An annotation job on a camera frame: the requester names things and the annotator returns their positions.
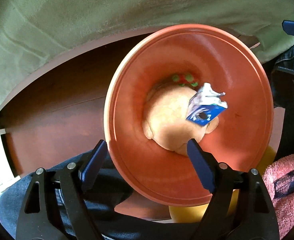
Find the blue white milk carton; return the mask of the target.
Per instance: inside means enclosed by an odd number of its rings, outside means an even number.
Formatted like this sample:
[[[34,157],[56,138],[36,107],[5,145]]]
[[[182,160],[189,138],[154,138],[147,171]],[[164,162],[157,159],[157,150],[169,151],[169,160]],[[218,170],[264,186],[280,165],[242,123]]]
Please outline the blue white milk carton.
[[[189,100],[186,120],[199,126],[206,126],[228,108],[227,102],[221,100],[222,96],[225,96],[225,92],[216,92],[210,83],[204,83]]]

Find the orange plastic trash bin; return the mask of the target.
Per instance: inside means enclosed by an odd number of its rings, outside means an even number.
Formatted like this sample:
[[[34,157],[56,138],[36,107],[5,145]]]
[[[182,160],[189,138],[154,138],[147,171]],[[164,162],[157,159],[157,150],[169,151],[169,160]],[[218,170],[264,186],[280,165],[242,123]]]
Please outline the orange plastic trash bin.
[[[189,100],[210,83],[228,108],[206,126],[186,120]],[[112,161],[138,193],[169,206],[207,203],[186,155],[187,141],[247,172],[257,166],[273,125],[270,85],[237,37],[202,24],[161,29],[121,61],[108,88],[104,132]]]

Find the yellow stool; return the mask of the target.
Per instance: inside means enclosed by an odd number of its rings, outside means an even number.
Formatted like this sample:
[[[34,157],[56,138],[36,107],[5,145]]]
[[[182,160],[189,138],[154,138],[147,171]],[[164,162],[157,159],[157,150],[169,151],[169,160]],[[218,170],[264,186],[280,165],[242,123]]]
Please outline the yellow stool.
[[[263,175],[267,167],[273,163],[275,156],[276,151],[271,146],[268,146],[264,152],[262,159],[256,167],[256,169],[260,172],[261,175]],[[233,190],[227,212],[227,217],[235,213],[238,194],[239,190]],[[195,223],[201,221],[208,208],[208,205],[209,204],[203,204],[200,206],[191,207],[169,206],[168,209],[170,212],[171,219],[174,223]]]

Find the pink fuzzy sleeve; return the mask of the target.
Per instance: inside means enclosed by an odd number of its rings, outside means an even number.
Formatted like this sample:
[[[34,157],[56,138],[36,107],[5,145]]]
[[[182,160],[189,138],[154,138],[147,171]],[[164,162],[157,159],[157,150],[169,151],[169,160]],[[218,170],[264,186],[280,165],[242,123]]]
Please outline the pink fuzzy sleeve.
[[[263,181],[275,209],[280,239],[294,226],[294,154],[270,164]]]

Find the green bed blanket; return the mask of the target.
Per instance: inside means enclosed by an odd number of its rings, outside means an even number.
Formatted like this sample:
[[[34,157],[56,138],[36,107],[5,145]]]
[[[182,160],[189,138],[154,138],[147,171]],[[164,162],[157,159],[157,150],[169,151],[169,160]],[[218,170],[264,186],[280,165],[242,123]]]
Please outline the green bed blanket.
[[[294,0],[0,0],[0,110],[50,60],[93,40],[184,23],[258,39],[261,62],[294,44],[282,30]]]

